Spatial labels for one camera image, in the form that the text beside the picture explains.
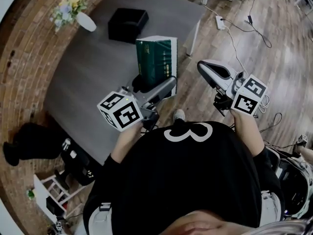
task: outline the wire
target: wire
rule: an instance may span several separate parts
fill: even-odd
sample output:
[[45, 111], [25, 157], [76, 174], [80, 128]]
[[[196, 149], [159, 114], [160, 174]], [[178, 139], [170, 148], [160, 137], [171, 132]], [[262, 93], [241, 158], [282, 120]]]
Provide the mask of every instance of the wire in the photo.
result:
[[278, 146], [278, 145], [271, 144], [270, 142], [268, 142], [266, 140], [263, 140], [263, 141], [268, 143], [268, 144], [270, 144], [271, 146], [278, 147], [280, 149], [285, 149], [285, 148], [288, 148], [288, 147], [291, 147], [291, 146], [295, 146], [296, 144], [298, 144], [298, 143], [292, 143], [292, 144], [288, 144], [286, 146]]
[[212, 11], [213, 13], [215, 13], [217, 16], [219, 16], [219, 14], [217, 14], [214, 10], [211, 10], [209, 7], [207, 7], [205, 4], [202, 3], [202, 0], [200, 0], [201, 5], [205, 8], [207, 8], [208, 10]]
[[267, 48], [272, 48], [272, 43], [270, 42], [270, 40], [264, 36], [262, 33], [260, 33], [256, 28], [254, 28], [254, 26], [252, 24], [250, 24], [248, 21], [246, 21], [249, 25], [252, 26], [252, 28], [261, 35], [261, 37], [263, 38], [263, 42], [265, 43], [265, 45], [267, 46]]
[[249, 12], [249, 16], [251, 16], [251, 11], [253, 9], [254, 2], [255, 2], [255, 0], [253, 0], [252, 7], [251, 7], [250, 12]]
[[202, 4], [202, 6], [204, 6], [205, 8], [207, 8], [208, 10], [214, 12], [217, 16], [220, 16], [219, 14], [217, 14], [214, 10], [211, 10], [209, 7], [207, 7], [206, 5]]
[[[275, 123], [276, 118], [277, 118], [278, 115], [280, 115], [281, 117], [280, 117], [280, 119], [278, 120], [278, 122]], [[275, 114], [275, 116], [274, 116], [273, 124], [270, 125], [268, 128], [265, 128], [265, 129], [261, 130], [260, 133], [262, 133], [262, 132], [264, 132], [264, 131], [267, 131], [267, 130], [269, 130], [269, 129], [271, 129], [271, 128], [277, 126], [277, 125], [279, 125], [280, 122], [282, 121], [282, 119], [283, 119], [283, 114], [282, 114], [281, 112], [277, 112], [277, 113]], [[263, 140], [263, 141], [266, 142], [266, 143], [268, 143], [274, 150], [276, 150], [275, 147], [280, 148], [280, 149], [285, 149], [285, 148], [288, 148], [288, 147], [291, 147], [291, 146], [294, 146], [294, 145], [298, 144], [298, 143], [296, 142], [296, 143], [289, 144], [289, 145], [286, 145], [286, 146], [278, 146], [278, 145], [271, 144], [269, 141], [266, 141], [266, 140]]]
[[[277, 118], [278, 115], [280, 115], [280, 119], [278, 120], [277, 123], [275, 123], [276, 118]], [[279, 125], [280, 122], [282, 121], [282, 119], [283, 119], [283, 114], [281, 114], [280, 112], [277, 112], [277, 113], [275, 114], [275, 116], [274, 116], [273, 124], [270, 125], [268, 128], [265, 128], [265, 129], [261, 130], [260, 133], [262, 133], [262, 132], [264, 132], [264, 131], [267, 131], [267, 130], [269, 130], [269, 129], [271, 129], [271, 128], [277, 126], [277, 125]]]
[[236, 28], [240, 29], [243, 32], [253, 32], [253, 31], [255, 31], [255, 30], [244, 30], [244, 29], [241, 29], [240, 27], [236, 26], [236, 24], [234, 24], [233, 22], [231, 22], [231, 21], [229, 21], [227, 19], [224, 19], [224, 18], [223, 18], [223, 21], [227, 21], [227, 22], [231, 23], [233, 26], [235, 26]]
[[269, 95], [265, 94], [265, 98], [267, 99], [266, 104], [263, 104], [263, 103], [261, 102], [260, 105], [259, 105], [259, 110], [260, 110], [260, 112], [263, 113], [263, 114], [266, 112], [266, 109], [268, 108], [269, 102], [270, 102]]
[[244, 68], [243, 64], [241, 63], [241, 61], [238, 58], [237, 50], [236, 50], [236, 47], [235, 47], [235, 44], [234, 44], [234, 39], [233, 39], [233, 36], [230, 33], [230, 29], [226, 25], [225, 25], [225, 27], [228, 29], [228, 33], [229, 33], [229, 35], [231, 37], [231, 40], [232, 40], [232, 43], [233, 43], [233, 47], [234, 47], [235, 53], [236, 53], [236, 58], [237, 58], [238, 62], [240, 63], [241, 67], [243, 68], [244, 72], [247, 73], [247, 75], [249, 75], [249, 73], [246, 71], [246, 69]]
[[272, 48], [272, 43], [270, 42], [270, 40], [269, 40], [266, 36], [264, 36], [263, 34], [261, 34], [261, 33], [253, 26], [252, 17], [251, 17], [251, 11], [252, 11], [252, 9], [253, 9], [254, 2], [255, 2], [255, 0], [253, 0], [252, 7], [251, 7], [251, 9], [250, 9], [250, 11], [249, 11], [249, 16], [250, 16], [250, 18], [251, 18], [251, 22], [248, 22], [248, 21], [246, 21], [246, 22], [247, 22], [249, 25], [251, 25], [252, 28], [253, 28], [258, 34], [261, 35], [261, 37], [262, 37], [262, 39], [263, 39], [263, 42], [264, 42], [264, 44], [267, 46], [267, 48]]
[[66, 218], [66, 220], [69, 220], [70, 218], [78, 217], [78, 216], [80, 216], [81, 214], [83, 214], [83, 213], [80, 213], [80, 214], [78, 214], [78, 215], [75, 215], [75, 216], [71, 216], [71, 217], [69, 217], [69, 218]]

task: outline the flower vase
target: flower vase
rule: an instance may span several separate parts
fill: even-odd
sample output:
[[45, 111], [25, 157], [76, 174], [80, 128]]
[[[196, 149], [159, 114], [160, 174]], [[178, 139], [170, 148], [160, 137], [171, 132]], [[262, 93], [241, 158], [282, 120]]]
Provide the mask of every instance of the flower vase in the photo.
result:
[[85, 13], [79, 12], [76, 16], [76, 21], [79, 23], [79, 25], [86, 30], [89, 30], [91, 32], [95, 31], [97, 26], [94, 23], [94, 21]]

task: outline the white plug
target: white plug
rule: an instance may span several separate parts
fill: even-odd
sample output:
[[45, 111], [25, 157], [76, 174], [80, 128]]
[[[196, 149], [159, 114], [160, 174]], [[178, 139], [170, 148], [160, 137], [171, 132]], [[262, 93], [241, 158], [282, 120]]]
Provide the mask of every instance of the white plug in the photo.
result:
[[215, 16], [215, 18], [216, 18], [217, 29], [224, 30], [225, 25], [224, 25], [223, 18], [220, 16]]

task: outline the green book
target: green book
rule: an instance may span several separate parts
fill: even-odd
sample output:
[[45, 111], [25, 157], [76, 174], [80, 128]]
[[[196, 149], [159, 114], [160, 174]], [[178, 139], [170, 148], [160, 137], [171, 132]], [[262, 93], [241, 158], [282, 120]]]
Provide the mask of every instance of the green book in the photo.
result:
[[[177, 38], [151, 36], [136, 40], [139, 74], [148, 88], [177, 77]], [[176, 94], [177, 87], [170, 96]]]

